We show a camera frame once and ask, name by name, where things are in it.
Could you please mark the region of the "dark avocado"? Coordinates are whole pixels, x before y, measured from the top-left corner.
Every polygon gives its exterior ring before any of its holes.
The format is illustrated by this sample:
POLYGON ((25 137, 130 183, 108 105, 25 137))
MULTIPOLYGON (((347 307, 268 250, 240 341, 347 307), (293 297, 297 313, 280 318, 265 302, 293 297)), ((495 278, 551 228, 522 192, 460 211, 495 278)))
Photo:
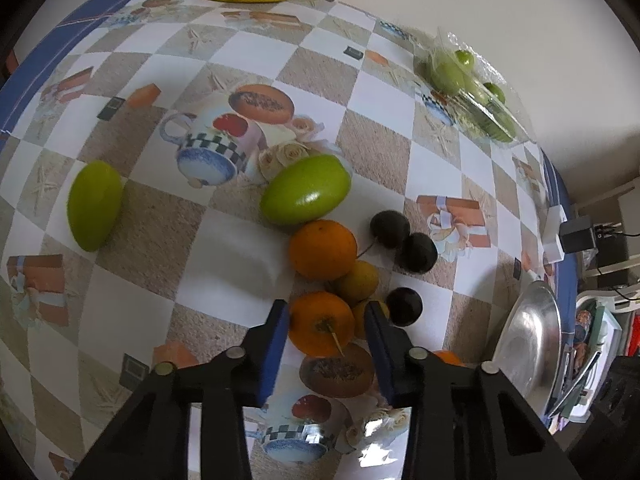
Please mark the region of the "dark avocado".
POLYGON ((409 287, 393 289, 386 296, 385 303, 390 311, 390 322, 400 327, 412 325, 423 312, 421 296, 409 287))

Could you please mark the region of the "small yellow fruit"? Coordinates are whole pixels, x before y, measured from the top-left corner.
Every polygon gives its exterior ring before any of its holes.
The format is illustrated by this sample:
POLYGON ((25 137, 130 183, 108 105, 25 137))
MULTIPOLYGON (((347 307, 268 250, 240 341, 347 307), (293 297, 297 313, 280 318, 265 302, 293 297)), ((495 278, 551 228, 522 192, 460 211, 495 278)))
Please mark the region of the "small yellow fruit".
POLYGON ((366 328, 364 327, 364 310, 366 310, 366 307, 368 304, 370 304, 370 302, 378 304, 381 307, 386 318, 390 317, 390 310, 388 310, 388 307, 386 306, 386 304, 384 304, 383 301, 374 298, 360 301, 359 304, 356 304, 355 307, 352 307, 352 315, 354 316, 355 320, 354 334, 357 339, 365 340, 367 338, 366 328))

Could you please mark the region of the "orange with stem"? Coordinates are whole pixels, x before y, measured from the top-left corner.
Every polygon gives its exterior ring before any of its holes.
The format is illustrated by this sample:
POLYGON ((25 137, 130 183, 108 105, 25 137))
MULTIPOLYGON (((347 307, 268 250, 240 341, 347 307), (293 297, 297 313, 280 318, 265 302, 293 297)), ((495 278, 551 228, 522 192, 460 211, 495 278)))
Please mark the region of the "orange with stem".
POLYGON ((340 297, 307 292, 291 302, 288 338, 305 356, 340 356, 354 337, 352 309, 340 297))

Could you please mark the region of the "small yellow lime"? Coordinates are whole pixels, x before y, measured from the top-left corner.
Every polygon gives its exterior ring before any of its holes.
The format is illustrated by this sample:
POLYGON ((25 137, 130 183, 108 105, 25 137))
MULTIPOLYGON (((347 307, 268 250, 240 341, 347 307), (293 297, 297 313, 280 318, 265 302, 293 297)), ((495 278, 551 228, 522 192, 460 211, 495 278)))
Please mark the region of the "small yellow lime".
POLYGON ((357 260, 352 270, 335 280, 331 288, 348 304, 358 304, 378 288, 378 269, 367 261, 357 260))

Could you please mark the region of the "dark plum with stem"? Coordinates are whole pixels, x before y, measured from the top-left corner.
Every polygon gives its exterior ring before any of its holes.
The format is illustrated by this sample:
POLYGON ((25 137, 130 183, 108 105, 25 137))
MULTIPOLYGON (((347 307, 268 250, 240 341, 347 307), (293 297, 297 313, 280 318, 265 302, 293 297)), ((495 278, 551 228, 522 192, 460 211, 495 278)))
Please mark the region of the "dark plum with stem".
POLYGON ((408 273, 424 274, 432 270, 437 259, 437 248, 431 237, 414 232, 397 249, 395 263, 408 273))

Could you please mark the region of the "large orange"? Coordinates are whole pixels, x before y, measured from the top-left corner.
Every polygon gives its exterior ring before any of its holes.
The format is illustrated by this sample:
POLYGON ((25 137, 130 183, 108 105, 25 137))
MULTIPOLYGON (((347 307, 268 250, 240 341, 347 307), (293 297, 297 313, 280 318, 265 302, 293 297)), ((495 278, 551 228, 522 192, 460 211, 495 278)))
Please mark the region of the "large orange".
POLYGON ((288 261, 303 278, 329 282, 352 270, 357 250, 356 237, 341 223, 316 220, 291 236, 288 261))

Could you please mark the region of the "oval green mango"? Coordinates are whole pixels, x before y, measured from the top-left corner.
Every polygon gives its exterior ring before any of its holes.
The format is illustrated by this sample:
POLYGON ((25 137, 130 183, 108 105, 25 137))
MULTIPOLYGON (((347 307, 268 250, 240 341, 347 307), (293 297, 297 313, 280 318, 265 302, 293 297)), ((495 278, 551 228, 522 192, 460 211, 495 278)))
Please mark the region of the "oval green mango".
POLYGON ((294 162, 267 185, 260 212, 277 226, 296 226, 319 219, 336 208, 352 187, 352 176, 334 155, 294 162))

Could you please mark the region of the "round green fruit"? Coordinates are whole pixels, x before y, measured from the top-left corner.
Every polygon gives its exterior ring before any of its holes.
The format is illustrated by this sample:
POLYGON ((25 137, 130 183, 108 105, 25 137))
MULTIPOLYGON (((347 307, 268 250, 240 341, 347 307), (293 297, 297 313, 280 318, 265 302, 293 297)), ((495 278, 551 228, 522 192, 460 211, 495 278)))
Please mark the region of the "round green fruit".
POLYGON ((82 168, 68 194, 66 214, 70 232, 85 252, 96 252, 106 242, 118 219, 124 186, 119 173, 94 160, 82 168))

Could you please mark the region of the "silver metal bowl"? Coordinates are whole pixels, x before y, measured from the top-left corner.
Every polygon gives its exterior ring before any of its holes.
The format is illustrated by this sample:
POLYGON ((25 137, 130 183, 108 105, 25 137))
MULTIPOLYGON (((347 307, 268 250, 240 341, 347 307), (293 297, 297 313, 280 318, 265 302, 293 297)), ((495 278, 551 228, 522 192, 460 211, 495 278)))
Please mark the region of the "silver metal bowl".
POLYGON ((561 357, 561 319, 552 289, 531 282, 518 297, 498 339, 492 360, 542 417, 561 357))

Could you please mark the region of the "black power adapter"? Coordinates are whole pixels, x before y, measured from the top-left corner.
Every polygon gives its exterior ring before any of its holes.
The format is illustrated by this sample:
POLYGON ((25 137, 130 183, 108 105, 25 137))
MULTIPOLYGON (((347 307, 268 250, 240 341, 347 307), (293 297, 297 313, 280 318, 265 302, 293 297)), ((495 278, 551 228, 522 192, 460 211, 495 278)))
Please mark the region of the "black power adapter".
POLYGON ((566 254, 576 254, 597 247, 596 233, 589 216, 577 217, 560 224, 559 238, 566 254))

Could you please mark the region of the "checkered fruit print tablecloth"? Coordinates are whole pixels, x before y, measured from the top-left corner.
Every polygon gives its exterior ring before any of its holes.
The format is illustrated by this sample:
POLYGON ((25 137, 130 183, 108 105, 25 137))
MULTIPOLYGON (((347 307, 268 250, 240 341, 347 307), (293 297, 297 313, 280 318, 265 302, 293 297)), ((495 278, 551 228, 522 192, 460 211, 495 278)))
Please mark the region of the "checkered fruit print tablecloth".
POLYGON ((26 58, 1 93, 1 419, 29 472, 68 478, 157 360, 206 362, 314 287, 259 210, 307 155, 349 164, 329 219, 378 269, 376 296, 421 296, 421 346, 477 361, 531 273, 572 304, 541 243, 563 182, 537 144, 456 123, 414 30, 337 0, 89 0, 26 58), (94 160, 124 192, 85 252, 66 206, 94 160), (431 237, 431 271, 374 240, 383 210, 431 237))

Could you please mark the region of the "clear plastic fruit box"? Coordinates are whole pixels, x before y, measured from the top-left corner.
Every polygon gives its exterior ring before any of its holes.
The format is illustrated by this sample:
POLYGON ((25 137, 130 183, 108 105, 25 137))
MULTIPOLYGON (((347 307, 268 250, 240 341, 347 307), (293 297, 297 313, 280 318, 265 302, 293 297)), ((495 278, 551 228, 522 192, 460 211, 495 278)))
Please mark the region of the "clear plastic fruit box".
POLYGON ((529 139, 530 121, 510 82, 488 59, 452 32, 414 30, 416 72, 445 100, 463 130, 512 146, 529 139))

